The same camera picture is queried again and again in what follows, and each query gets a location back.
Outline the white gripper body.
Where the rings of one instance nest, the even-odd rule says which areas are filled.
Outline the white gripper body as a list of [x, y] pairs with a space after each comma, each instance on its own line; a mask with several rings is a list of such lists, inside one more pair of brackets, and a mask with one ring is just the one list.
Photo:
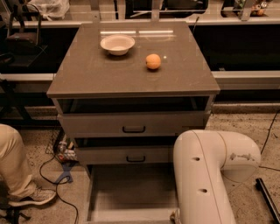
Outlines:
[[174, 210], [170, 215], [170, 220], [173, 224], [182, 224], [182, 221], [180, 219], [180, 209]]

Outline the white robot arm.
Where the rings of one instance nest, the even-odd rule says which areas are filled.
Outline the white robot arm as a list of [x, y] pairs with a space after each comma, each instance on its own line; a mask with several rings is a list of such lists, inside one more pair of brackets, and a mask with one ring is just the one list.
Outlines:
[[237, 132], [188, 130], [173, 148], [176, 224], [236, 224], [228, 193], [261, 163], [259, 147]]

